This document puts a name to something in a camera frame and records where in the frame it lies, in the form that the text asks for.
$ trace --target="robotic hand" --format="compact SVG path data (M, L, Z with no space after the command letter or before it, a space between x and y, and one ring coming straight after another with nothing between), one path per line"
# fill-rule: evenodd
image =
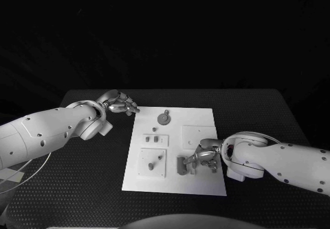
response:
M139 113L137 104L117 90L97 101L84 100L34 113L0 126L0 170L32 160L65 146L71 137L91 139L113 129L106 112Z
M270 145L267 138L277 144ZM225 140L204 139L184 163L194 163L195 168L201 162L215 171L220 154L230 178L261 178L267 170L282 182L330 195L330 151L282 143L256 132L240 132Z

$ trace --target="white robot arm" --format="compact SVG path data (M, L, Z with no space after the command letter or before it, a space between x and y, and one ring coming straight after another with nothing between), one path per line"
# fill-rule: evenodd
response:
M106 112L139 113L137 104L117 90L109 91L97 101L84 100L67 108L34 113L0 126L0 170L32 160L60 148L71 137L91 139L113 128Z
M269 139L277 144L269 145ZM261 178L264 170L284 183L330 195L330 151L279 142L256 132L240 132L225 140L204 139L185 164L205 165L221 154L227 176L238 181Z

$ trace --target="white cable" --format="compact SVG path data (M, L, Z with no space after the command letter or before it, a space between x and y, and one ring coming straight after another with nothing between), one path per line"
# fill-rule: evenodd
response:
M41 169L44 168L44 165L42 165L42 167L37 170L37 172L34 173L34 175L19 184L19 185L16 185L12 189L9 189L9 190L6 190L5 192L9 192L11 190L14 190L15 188L18 188L21 185L24 185L32 178L34 178L34 176L38 174L38 172L41 171Z
M12 174L12 176L8 177L8 178L0 182L0 184L5 183L5 182L16 175L16 173L26 167L26 165L28 165L31 162L32 162L32 160L21 167L21 169L15 172L15 174Z
M270 140L273 140L276 143L282 143L274 137L271 137L271 136L269 136L266 134L261 134L261 133L257 133L257 132L250 132L250 131L240 132L238 134L243 134L243 133L261 135L263 137L266 137Z

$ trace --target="table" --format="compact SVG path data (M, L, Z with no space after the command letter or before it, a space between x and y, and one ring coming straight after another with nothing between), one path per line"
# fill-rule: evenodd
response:
M61 107L97 99L106 91L71 90ZM120 91L140 106L212 108L220 138L254 131L309 145L274 89ZM109 112L107 120L114 125L107 136L71 139L39 174L18 188L8 208L9 228L120 227L179 213L218 215L269 228L330 227L329 197L282 183L267 172L264 178L244 182L225 176L228 197L122 191L135 117ZM24 180L44 161L45 157L32 162Z

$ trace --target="black table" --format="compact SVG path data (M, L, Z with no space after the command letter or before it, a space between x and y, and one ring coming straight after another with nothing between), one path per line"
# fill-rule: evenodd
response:
M71 90L61 107L96 100L106 91ZM309 145L274 89L122 91L140 106L212 108L220 139L254 131ZM329 197L282 183L267 172L244 182L225 176L228 197L122 191L135 116L110 112L107 119L114 125L107 136L71 139L19 187L8 208L9 228L120 227L178 213L218 215L270 228L330 228ZM45 157L32 162L24 180L44 161Z

